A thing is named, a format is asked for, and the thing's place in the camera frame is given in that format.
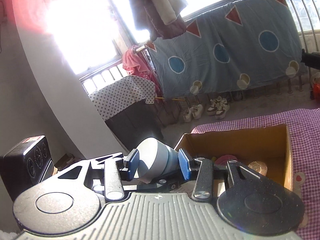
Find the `pink lid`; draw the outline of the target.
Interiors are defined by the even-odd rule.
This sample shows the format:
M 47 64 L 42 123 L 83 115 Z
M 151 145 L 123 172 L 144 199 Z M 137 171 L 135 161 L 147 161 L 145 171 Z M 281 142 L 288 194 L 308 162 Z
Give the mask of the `pink lid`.
M 237 157 L 236 156 L 233 156 L 233 155 L 230 155 L 230 154 L 227 154 L 227 155 L 223 155 L 221 157 L 218 157 L 215 161 L 214 161 L 214 164 L 216 165 L 226 165 L 228 161 L 230 160 L 234 160 L 234 161 L 237 161 Z

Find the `gold round tin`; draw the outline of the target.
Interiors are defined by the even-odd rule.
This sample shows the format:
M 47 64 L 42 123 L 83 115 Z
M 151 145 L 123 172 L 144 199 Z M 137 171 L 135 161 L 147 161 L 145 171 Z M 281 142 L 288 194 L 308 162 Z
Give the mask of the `gold round tin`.
M 267 175 L 268 168 L 266 163 L 263 161 L 252 161 L 248 164 L 248 167 L 263 176 Z

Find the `white blue cup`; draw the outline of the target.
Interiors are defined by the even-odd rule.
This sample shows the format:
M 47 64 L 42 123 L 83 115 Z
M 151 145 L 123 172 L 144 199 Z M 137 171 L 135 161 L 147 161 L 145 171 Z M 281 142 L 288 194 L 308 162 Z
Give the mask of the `white blue cup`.
M 139 167 L 134 175 L 144 183 L 178 169 L 178 152 L 155 138 L 147 138 L 138 146 Z

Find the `blue patterned quilt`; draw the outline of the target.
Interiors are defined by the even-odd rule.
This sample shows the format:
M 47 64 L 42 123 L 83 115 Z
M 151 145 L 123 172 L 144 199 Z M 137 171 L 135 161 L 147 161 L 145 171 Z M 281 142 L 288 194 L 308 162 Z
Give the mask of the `blue patterned quilt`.
M 166 99 L 271 85 L 307 73 L 286 0 L 239 0 L 149 50 Z

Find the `purple checkered tablecloth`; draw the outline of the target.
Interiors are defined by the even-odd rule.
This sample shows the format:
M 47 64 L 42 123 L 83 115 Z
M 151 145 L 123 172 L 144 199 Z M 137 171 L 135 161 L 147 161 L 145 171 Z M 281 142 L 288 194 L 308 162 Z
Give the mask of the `purple checkered tablecloth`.
M 308 222 L 298 230 L 302 239 L 319 239 L 319 109 L 294 109 L 278 114 L 196 126 L 192 133 L 228 131 L 286 124 L 290 132 L 293 172 L 304 174 L 300 186 Z

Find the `white brown sneaker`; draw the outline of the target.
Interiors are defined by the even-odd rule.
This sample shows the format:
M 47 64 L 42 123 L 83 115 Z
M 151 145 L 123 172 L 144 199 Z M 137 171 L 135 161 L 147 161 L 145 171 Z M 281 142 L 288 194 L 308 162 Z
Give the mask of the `white brown sneaker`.
M 207 109 L 209 116 L 215 116 L 216 119 L 223 119 L 230 109 L 230 105 L 226 98 L 218 96 L 210 101 L 210 106 Z

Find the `pink hanging garment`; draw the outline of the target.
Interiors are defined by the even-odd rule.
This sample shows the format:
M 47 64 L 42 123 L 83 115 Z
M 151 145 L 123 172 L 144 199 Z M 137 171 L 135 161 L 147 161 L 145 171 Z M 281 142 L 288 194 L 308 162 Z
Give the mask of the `pink hanging garment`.
M 127 71 L 129 75 L 142 77 L 150 80 L 155 84 L 156 94 L 163 96 L 160 84 L 150 67 L 146 59 L 141 53 L 136 53 L 138 46 L 134 45 L 128 49 L 123 55 L 123 69 Z

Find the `polka dot cloth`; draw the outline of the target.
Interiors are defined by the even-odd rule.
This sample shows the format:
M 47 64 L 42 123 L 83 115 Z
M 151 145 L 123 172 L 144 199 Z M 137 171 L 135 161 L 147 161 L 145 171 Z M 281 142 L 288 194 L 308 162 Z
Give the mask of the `polka dot cloth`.
M 142 77 L 129 75 L 89 95 L 104 121 L 114 117 L 136 102 L 155 102 L 155 84 Z

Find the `dark hanging clothes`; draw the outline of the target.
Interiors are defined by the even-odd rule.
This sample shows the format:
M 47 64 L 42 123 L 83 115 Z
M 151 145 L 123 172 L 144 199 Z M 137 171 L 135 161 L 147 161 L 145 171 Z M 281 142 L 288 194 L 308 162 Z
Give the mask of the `dark hanging clothes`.
M 137 30 L 148 30 L 150 40 L 172 39 L 187 30 L 181 12 L 186 0 L 129 0 Z

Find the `brown cardboard box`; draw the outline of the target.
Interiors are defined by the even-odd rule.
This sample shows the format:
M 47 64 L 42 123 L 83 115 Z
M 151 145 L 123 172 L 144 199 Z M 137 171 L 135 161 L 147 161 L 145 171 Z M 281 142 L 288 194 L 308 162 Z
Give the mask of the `brown cardboard box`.
M 289 128 L 277 126 L 229 129 L 204 133 L 185 133 L 175 150 L 186 150 L 192 157 L 233 155 L 248 165 L 262 161 L 267 166 L 267 178 L 293 190 L 293 157 Z

